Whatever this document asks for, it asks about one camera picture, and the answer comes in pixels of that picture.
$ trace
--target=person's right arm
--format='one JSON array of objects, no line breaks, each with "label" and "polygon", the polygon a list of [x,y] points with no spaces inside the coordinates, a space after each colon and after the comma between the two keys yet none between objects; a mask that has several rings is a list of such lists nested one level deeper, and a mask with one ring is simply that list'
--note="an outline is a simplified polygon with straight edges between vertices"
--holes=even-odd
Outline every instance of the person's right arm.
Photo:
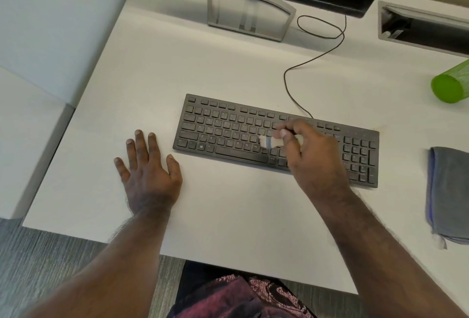
[{"label": "person's right arm", "polygon": [[[301,134],[301,147],[293,133]],[[349,186],[337,140],[303,120],[278,126],[288,166],[334,237],[370,317],[468,318]]]}]

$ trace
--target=black cable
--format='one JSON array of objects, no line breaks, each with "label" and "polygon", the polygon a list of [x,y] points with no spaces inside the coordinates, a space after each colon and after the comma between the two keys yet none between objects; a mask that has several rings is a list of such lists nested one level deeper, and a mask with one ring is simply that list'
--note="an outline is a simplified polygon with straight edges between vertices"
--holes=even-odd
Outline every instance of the black cable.
[{"label": "black cable", "polygon": [[[322,36],[322,35],[318,35],[318,34],[314,34],[314,33],[310,33],[309,31],[306,31],[304,30],[301,25],[300,25],[300,18],[311,18],[311,19],[316,19],[316,20],[319,20],[319,21],[322,21],[323,23],[325,24],[328,24],[328,25],[331,25],[333,27],[335,27],[337,30],[339,30],[341,33],[337,36]],[[331,51],[334,51],[336,48],[338,48],[340,45],[342,45],[342,43],[344,42],[345,40],[345,30],[347,29],[347,15],[345,15],[345,26],[344,26],[344,30],[340,29],[337,25],[334,25],[332,23],[329,23],[328,21],[325,21],[323,19],[320,19],[320,18],[316,18],[316,17],[312,17],[311,15],[300,15],[297,19],[296,19],[296,24],[298,25],[298,27],[304,31],[305,33],[309,34],[309,35],[312,35],[312,36],[316,36],[318,38],[321,38],[321,39],[326,39],[326,40],[335,40],[335,39],[338,39],[340,36],[342,36],[342,40],[341,42],[339,42],[337,44],[337,46],[333,47],[332,49],[330,49],[329,51],[326,51],[324,54],[321,54],[319,56],[316,56],[315,58],[312,58],[311,60],[308,60],[306,62],[303,62],[302,64],[299,64],[299,65],[296,65],[296,66],[293,66],[293,67],[290,67],[289,69],[287,69],[284,74],[283,74],[283,83],[285,84],[285,90],[287,91],[288,93],[288,96],[290,97],[290,99],[293,101],[293,103],[295,103],[299,108],[301,108],[303,111],[305,111],[306,113],[308,113],[308,115],[314,119],[314,117],[311,115],[310,112],[308,112],[305,108],[303,108],[300,103],[298,103],[294,98],[293,96],[290,94],[290,91],[288,90],[288,86],[287,86],[287,78],[286,78],[286,75],[287,75],[287,72],[294,69],[294,68],[297,68],[297,67],[300,67],[300,66],[303,66],[305,64],[308,64],[310,63],[311,61],[314,61],[314,60],[317,60],[318,58],[328,54],[329,52]]]}]

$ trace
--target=hand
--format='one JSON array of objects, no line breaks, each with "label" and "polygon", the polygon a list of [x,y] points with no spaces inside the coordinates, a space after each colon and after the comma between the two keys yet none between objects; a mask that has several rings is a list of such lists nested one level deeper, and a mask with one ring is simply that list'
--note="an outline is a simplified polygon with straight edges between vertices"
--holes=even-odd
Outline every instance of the hand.
[{"label": "hand", "polygon": [[[303,136],[301,151],[291,131]],[[288,166],[314,204],[351,191],[335,138],[322,135],[302,119],[279,124],[274,137],[283,138]]]},{"label": "hand", "polygon": [[124,184],[130,210],[133,214],[143,210],[169,213],[182,185],[178,161],[173,155],[168,155],[166,163],[169,173],[163,170],[156,135],[152,132],[148,134],[148,151],[141,130],[135,131],[135,142],[128,139],[126,144],[129,169],[119,157],[114,159],[114,163]]}]

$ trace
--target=green cup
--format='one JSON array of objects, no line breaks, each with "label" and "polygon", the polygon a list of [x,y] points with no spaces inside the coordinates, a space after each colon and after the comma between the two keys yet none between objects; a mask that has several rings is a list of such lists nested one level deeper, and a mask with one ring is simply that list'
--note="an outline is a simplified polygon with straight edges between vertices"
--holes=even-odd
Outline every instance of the green cup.
[{"label": "green cup", "polygon": [[457,103],[469,97],[469,60],[443,72],[431,81],[431,89],[439,100]]}]

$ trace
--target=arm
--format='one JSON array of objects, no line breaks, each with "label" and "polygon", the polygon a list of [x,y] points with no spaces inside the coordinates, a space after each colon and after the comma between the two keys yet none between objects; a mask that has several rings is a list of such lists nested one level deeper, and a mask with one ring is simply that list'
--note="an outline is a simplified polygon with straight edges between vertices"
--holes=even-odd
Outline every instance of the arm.
[{"label": "arm", "polygon": [[171,208],[182,184],[172,155],[161,167],[156,136],[127,140],[129,170],[114,160],[134,216],[83,270],[34,307],[25,318],[148,317],[158,259]]},{"label": "arm", "polygon": [[[334,237],[370,317],[467,318],[349,187],[335,138],[284,122],[288,165]],[[292,132],[301,134],[301,147]]]}]

